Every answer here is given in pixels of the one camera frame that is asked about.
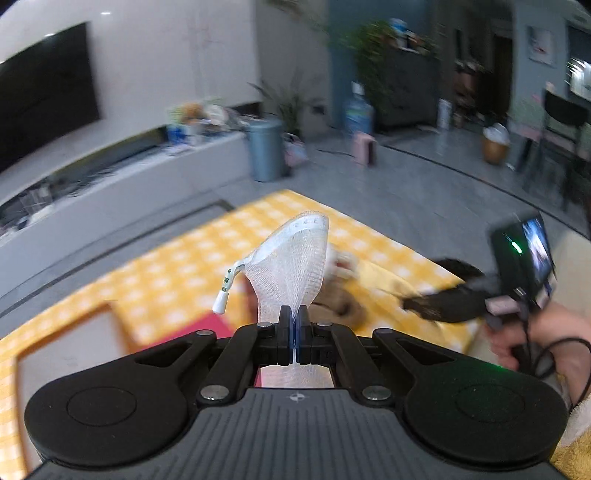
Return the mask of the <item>person's right hand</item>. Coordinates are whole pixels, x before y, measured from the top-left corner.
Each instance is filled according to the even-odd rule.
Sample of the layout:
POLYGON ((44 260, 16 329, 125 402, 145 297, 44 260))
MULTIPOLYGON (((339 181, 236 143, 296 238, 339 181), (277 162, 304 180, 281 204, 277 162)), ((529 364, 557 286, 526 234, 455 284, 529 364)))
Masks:
MULTIPOLYGON (((517 370, 518 360, 511 350, 517 345, 527 343, 523 327, 517 323, 505 324, 500 330, 486 328, 491 350, 505 368, 517 370)), ((568 392, 573 405, 583 398, 590 376, 590 351, 579 341, 564 342, 564 338, 581 338, 590 342, 590 319, 573 312, 556 302, 550 302, 529 321, 529 339, 542 349, 551 345, 556 371, 568 385, 568 392)))

